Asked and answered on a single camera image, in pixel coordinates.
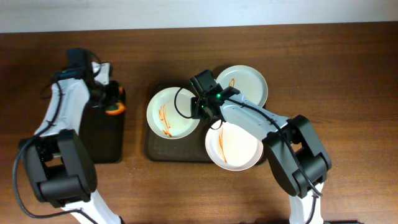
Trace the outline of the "orange green sponge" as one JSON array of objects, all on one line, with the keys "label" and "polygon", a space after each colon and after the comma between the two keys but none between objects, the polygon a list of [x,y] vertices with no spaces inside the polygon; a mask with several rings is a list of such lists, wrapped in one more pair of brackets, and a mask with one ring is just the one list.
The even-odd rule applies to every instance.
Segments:
[{"label": "orange green sponge", "polygon": [[118,97],[106,107],[105,113],[109,116],[121,115],[126,111],[125,106],[125,90],[123,87],[118,87]]}]

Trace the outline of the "white plate front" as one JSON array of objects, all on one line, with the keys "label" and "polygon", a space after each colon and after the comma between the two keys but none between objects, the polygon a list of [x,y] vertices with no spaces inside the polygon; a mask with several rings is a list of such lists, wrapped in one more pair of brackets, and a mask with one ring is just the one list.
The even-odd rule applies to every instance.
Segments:
[{"label": "white plate front", "polygon": [[221,120],[215,121],[205,135],[205,149],[210,159],[229,171],[243,171],[263,157],[263,144],[243,128]]}]

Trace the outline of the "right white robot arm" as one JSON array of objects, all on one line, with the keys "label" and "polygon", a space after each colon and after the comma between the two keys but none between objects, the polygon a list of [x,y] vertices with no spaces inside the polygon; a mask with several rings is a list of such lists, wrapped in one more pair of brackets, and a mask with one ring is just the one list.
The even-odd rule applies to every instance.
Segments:
[{"label": "right white robot arm", "polygon": [[302,115],[287,118],[271,113],[233,87],[195,91],[194,118],[219,118],[262,141],[272,174],[289,195],[289,222],[323,223],[321,191],[332,163],[311,122]]}]

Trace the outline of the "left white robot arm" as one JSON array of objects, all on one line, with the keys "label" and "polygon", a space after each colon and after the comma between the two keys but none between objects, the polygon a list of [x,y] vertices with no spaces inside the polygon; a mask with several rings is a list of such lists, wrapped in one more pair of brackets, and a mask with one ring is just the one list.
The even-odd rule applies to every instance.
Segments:
[{"label": "left white robot arm", "polygon": [[97,189],[95,165],[121,160],[126,93],[109,63],[71,62],[52,77],[42,124],[19,143],[36,199],[80,223],[121,223]]}]

